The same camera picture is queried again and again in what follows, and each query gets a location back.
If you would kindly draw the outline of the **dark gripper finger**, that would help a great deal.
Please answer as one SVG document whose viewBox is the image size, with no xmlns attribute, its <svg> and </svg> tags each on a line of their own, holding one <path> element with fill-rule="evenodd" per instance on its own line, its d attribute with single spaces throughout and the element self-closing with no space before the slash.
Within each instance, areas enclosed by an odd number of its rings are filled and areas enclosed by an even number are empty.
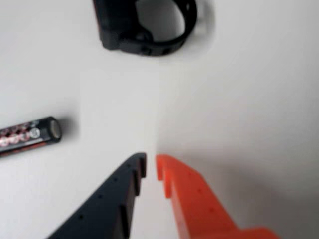
<svg viewBox="0 0 319 239">
<path fill-rule="evenodd" d="M 144 152 L 130 156 L 49 238 L 128 239 L 146 170 Z"/>
</svg>

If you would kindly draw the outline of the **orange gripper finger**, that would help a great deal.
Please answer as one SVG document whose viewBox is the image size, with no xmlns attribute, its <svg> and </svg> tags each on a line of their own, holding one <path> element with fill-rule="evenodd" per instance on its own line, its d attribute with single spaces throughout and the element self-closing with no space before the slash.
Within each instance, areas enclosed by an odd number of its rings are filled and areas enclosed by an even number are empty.
<svg viewBox="0 0 319 239">
<path fill-rule="evenodd" d="M 182 239 L 276 239 L 267 228 L 241 229 L 232 220 L 204 177 L 182 161 L 156 156 L 158 180 L 171 199 Z"/>
</svg>

